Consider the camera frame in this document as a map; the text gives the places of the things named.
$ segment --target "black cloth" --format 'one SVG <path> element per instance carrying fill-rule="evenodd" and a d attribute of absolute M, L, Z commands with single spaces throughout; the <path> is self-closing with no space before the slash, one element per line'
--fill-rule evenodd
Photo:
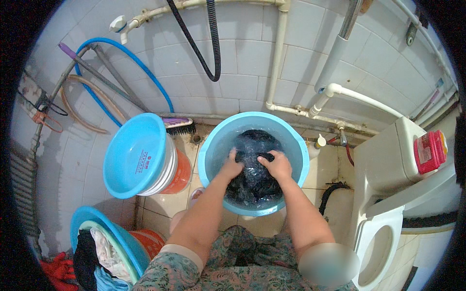
<path fill-rule="evenodd" d="M 264 130 L 251 129 L 240 134 L 236 140 L 236 162 L 244 163 L 242 172 L 226 188 L 230 201 L 246 206 L 261 207 L 265 201 L 279 200 L 283 192 L 267 168 L 257 161 L 262 156 L 269 162 L 274 160 L 271 150 L 283 151 L 281 143 Z"/>
<path fill-rule="evenodd" d="M 73 267 L 79 285 L 86 291 L 97 290 L 96 277 L 94 276 L 96 266 L 100 267 L 96 243 L 89 230 L 79 230 Z"/>

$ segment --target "purple brush handle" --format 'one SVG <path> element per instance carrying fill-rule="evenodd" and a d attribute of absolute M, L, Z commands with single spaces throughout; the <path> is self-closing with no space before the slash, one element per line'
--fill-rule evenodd
<path fill-rule="evenodd" d="M 60 42 L 58 44 L 58 47 L 60 47 L 62 49 L 62 51 L 64 53 L 66 53 L 73 60 L 76 58 L 76 53 L 72 49 L 70 49 L 66 44 L 64 44 L 63 42 Z"/>
<path fill-rule="evenodd" d="M 162 118 L 162 121 L 167 122 L 167 123 L 178 122 L 178 121 L 188 122 L 189 119 L 187 118 Z"/>

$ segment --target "slipper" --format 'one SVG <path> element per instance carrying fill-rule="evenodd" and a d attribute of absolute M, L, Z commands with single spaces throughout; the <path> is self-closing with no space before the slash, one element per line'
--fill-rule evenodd
<path fill-rule="evenodd" d="M 197 188 L 195 189 L 192 193 L 191 193 L 191 200 L 189 201 L 189 207 L 188 209 L 192 208 L 192 206 L 197 202 L 199 196 L 201 196 L 202 193 L 204 193 L 206 189 L 201 187 L 201 188 Z"/>

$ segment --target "orange bucket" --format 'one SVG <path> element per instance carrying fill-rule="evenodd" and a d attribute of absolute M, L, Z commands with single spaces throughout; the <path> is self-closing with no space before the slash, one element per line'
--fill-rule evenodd
<path fill-rule="evenodd" d="M 192 175 L 191 162 L 188 157 L 179 149 L 176 149 L 178 155 L 178 165 L 175 176 L 171 183 L 163 189 L 160 194 L 177 194 L 183 191 L 189 184 Z"/>
<path fill-rule="evenodd" d="M 155 231 L 142 229 L 129 232 L 145 249 L 151 260 L 165 245 L 165 239 Z"/>

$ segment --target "red cloth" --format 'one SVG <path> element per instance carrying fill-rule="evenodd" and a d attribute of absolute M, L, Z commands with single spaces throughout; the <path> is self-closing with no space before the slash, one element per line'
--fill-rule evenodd
<path fill-rule="evenodd" d="M 75 271 L 73 269 L 73 261 L 65 260 L 65 256 L 66 253 L 61 252 L 51 263 L 41 261 L 42 269 L 57 290 L 77 291 L 78 285 L 69 284 L 63 281 L 67 279 L 76 279 L 76 276 L 73 274 Z"/>

